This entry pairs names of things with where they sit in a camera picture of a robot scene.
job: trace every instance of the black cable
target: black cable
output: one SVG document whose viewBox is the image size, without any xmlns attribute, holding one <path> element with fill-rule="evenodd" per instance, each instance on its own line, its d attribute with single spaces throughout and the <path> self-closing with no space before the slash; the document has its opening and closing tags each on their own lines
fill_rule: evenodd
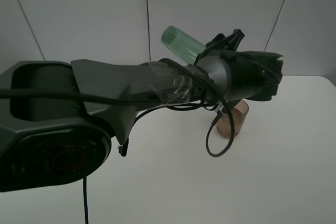
<svg viewBox="0 0 336 224">
<path fill-rule="evenodd" d="M 61 91 L 50 91 L 50 90 L 36 90 L 36 89 L 0 89 L 0 98 L 52 98 L 52 99 L 62 99 L 62 100 L 73 100 L 81 102 L 93 102 L 100 104 L 113 104 L 113 105 L 135 105 L 143 103 L 156 103 L 159 106 L 162 102 L 161 100 L 118 100 L 107 97 L 100 97 L 93 94 L 82 94 L 75 92 L 61 92 Z"/>
<path fill-rule="evenodd" d="M 149 109 L 149 110 L 146 110 L 144 112 L 142 112 L 140 115 L 138 115 L 136 118 L 135 118 L 135 121 L 133 123 L 133 125 L 135 125 L 135 123 L 140 120 L 142 117 L 144 117 L 145 115 L 155 111 L 155 110 L 158 110 L 158 109 L 162 109 L 162 108 L 168 108 L 170 110 L 175 110 L 175 111 L 189 111 L 189 110 L 197 110 L 199 109 L 200 104 L 198 103 L 187 103 L 187 104 L 184 104 L 184 105 L 176 105 L 176 106 L 161 106 L 161 107 L 156 107 L 156 108 L 153 108 L 153 109 Z M 212 106 L 211 104 L 205 104 L 203 105 L 204 107 L 207 107 L 207 106 Z"/>
<path fill-rule="evenodd" d="M 89 224 L 87 178 L 86 177 L 83 178 L 83 201 L 84 201 L 85 224 Z"/>
<path fill-rule="evenodd" d="M 211 109 L 207 109 L 207 108 L 205 108 L 205 109 L 208 110 L 208 111 L 214 111 L 216 108 L 218 108 L 218 106 L 219 106 L 219 104 L 216 104 Z"/>
<path fill-rule="evenodd" d="M 184 105 L 175 105 L 175 106 L 166 106 L 170 110 L 174 111 L 190 111 L 190 110 L 197 110 L 199 108 L 205 108 L 208 106 L 212 106 L 211 104 L 205 104 L 205 99 L 202 99 L 200 103 L 188 103 Z"/>
<path fill-rule="evenodd" d="M 212 83 L 210 83 L 209 81 L 193 74 L 188 69 L 182 67 L 180 64 L 176 63 L 175 61 L 170 60 L 170 59 L 162 59 L 160 61 L 164 62 L 168 65 L 176 67 L 178 70 L 180 70 L 181 72 L 183 72 L 187 76 L 191 77 L 194 81 L 201 84 L 205 89 L 208 89 L 211 93 L 214 94 L 215 97 L 217 97 L 220 100 L 220 102 L 222 103 L 222 105 L 224 107 L 224 112 L 227 113 L 227 115 L 229 117 L 230 130 L 231 130 L 229 142 L 227 143 L 226 147 L 222 151 L 220 151 L 219 153 L 213 153 L 213 152 L 210 151 L 209 136 L 210 136 L 210 132 L 211 132 L 212 128 L 214 127 L 214 125 L 216 125 L 216 123 L 218 122 L 218 120 L 220 118 L 220 114 L 218 114 L 215 117 L 215 119 L 212 121 L 211 126 L 209 128 L 209 131 L 207 133 L 207 136 L 205 138 L 205 148 L 206 148 L 206 151 L 208 152 L 208 154 L 211 157 L 220 157 L 220 156 L 224 155 L 230 149 L 230 147 L 232 146 L 233 140 L 235 138 L 235 124 L 234 124 L 234 120 L 233 120 L 231 110 L 230 110 L 229 106 L 227 105 L 226 100 L 224 99 L 224 94 L 221 94 L 220 92 L 218 92 L 216 87 Z"/>
</svg>

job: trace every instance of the gray robot arm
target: gray robot arm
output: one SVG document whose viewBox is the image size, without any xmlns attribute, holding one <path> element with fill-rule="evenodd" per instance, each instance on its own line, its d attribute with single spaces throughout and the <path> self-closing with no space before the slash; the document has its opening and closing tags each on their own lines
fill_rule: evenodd
<svg viewBox="0 0 336 224">
<path fill-rule="evenodd" d="M 140 111 L 196 101 L 216 105 L 223 99 L 234 106 L 241 99 L 268 101 L 276 95 L 280 55 L 236 52 L 239 43 L 216 38 L 193 66 L 167 59 L 139 66 L 25 61 L 5 71 L 0 191 L 82 179 L 106 160 L 114 136 L 124 156 Z"/>
</svg>

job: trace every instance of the white table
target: white table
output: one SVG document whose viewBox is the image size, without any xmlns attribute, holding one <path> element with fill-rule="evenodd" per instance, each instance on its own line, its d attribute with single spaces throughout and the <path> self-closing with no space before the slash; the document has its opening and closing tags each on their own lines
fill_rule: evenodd
<svg viewBox="0 0 336 224">
<path fill-rule="evenodd" d="M 205 150 L 212 112 L 153 112 L 134 127 L 128 156 L 114 148 L 88 178 L 90 223 L 334 224 L 335 102 L 327 79 L 284 77 L 272 101 L 248 101 L 220 158 Z M 225 144 L 214 130 L 212 150 Z M 0 194 L 0 220 L 84 224 L 81 182 Z"/>
</svg>

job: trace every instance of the translucent brown cup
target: translucent brown cup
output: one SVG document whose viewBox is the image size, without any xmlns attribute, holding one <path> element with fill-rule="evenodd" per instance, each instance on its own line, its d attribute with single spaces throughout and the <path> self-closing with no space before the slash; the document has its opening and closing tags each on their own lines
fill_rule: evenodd
<svg viewBox="0 0 336 224">
<path fill-rule="evenodd" d="M 235 136 L 240 133 L 242 129 L 242 125 L 245 121 L 247 112 L 248 112 L 248 104 L 241 100 L 232 110 L 233 121 L 235 123 Z M 219 121 L 216 124 L 217 132 L 224 138 L 230 138 L 231 129 L 230 129 L 230 121 L 227 114 L 222 115 Z"/>
</svg>

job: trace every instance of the green cup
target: green cup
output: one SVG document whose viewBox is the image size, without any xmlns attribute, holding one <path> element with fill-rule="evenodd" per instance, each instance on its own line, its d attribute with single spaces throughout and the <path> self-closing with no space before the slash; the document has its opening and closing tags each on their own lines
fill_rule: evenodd
<svg viewBox="0 0 336 224">
<path fill-rule="evenodd" d="M 205 46 L 198 40 L 174 26 L 168 27 L 162 34 L 161 42 L 187 64 L 194 64 L 198 54 Z"/>
</svg>

